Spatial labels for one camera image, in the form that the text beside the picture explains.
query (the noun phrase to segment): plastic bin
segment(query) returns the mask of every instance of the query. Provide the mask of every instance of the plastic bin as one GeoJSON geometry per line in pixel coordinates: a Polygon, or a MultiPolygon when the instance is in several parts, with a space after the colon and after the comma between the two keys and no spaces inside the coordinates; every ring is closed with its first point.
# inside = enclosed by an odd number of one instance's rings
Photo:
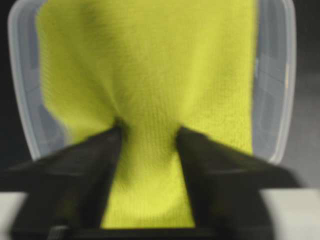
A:
{"type": "MultiPolygon", "coordinates": [[[[296,77],[296,19],[292,0],[258,0],[259,35],[253,87],[253,153],[281,162],[292,116],[296,77]]],[[[35,17],[46,0],[18,0],[8,20],[13,82],[32,158],[68,145],[43,104],[35,17]]]]}

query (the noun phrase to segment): towel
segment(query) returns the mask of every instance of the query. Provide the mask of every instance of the towel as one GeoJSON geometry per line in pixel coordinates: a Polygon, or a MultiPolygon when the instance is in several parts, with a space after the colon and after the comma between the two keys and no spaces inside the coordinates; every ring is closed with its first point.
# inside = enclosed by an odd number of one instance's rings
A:
{"type": "Polygon", "coordinates": [[[45,106],[71,143],[124,129],[102,228],[192,228],[175,147],[186,126],[252,152],[256,0],[48,0],[45,106]]]}

